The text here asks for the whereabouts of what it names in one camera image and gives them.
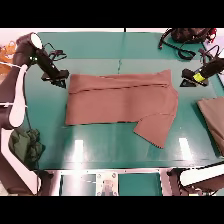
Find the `teal table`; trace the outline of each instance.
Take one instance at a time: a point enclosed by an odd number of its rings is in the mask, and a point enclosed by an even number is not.
[[[191,62],[178,58],[167,46],[157,48],[159,33],[39,33],[43,44],[63,49],[68,58],[55,63],[70,74],[136,74],[172,70],[172,82],[179,93],[177,116],[164,149],[133,133],[136,123],[65,126],[67,89],[41,80],[43,72],[33,66],[26,76],[26,96],[32,128],[40,131],[46,146],[41,169],[115,169],[202,166],[222,160],[205,120],[197,107],[201,98],[224,96],[214,76],[208,87],[180,88],[184,68],[200,67],[199,56]],[[188,45],[195,52],[200,44]],[[76,140],[83,150],[77,158]]]

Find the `metal bracket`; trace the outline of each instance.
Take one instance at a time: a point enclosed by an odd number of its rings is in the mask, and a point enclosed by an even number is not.
[[[118,173],[96,174],[96,196],[118,196]]]

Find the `folded garment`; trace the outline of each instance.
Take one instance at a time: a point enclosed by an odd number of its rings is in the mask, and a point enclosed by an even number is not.
[[[171,71],[109,76],[72,75],[66,125],[138,122],[134,132],[159,148],[176,116]]]
[[[202,99],[198,106],[220,153],[224,156],[224,98]]]

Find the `robotic arm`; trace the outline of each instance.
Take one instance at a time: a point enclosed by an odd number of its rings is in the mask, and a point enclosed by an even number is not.
[[[13,67],[0,85],[0,180],[9,193],[37,194],[37,175],[28,170],[9,150],[8,141],[14,128],[19,127],[25,115],[24,77],[34,64],[45,72],[43,81],[66,88],[67,70],[59,71],[53,64],[55,57],[65,55],[58,50],[50,55],[44,50],[41,39],[35,33],[20,37],[13,57]]]

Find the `white mounting plate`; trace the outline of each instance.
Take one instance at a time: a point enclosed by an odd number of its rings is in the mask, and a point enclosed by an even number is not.
[[[117,172],[103,172],[96,174],[96,196],[101,196],[105,182],[110,182],[114,196],[118,195],[118,173]]]

